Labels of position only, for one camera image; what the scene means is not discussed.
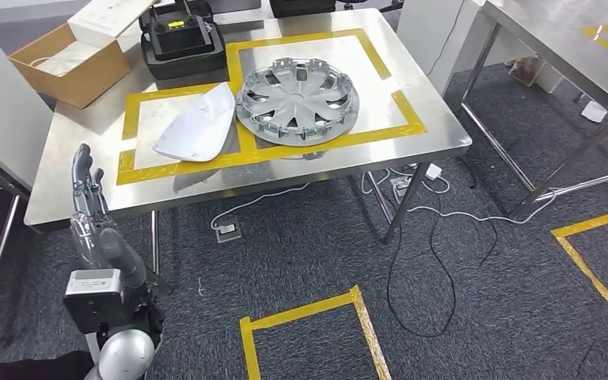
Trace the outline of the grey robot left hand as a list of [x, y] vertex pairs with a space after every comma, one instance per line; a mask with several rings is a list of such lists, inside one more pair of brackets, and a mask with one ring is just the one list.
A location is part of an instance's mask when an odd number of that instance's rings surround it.
[[102, 192], [104, 171], [98, 168], [92, 173], [92, 164], [90, 147], [82, 143], [71, 166], [74, 213], [70, 217], [70, 229], [83, 259], [83, 268], [118, 269], [126, 287], [141, 287], [147, 278], [146, 266], [116, 230]]

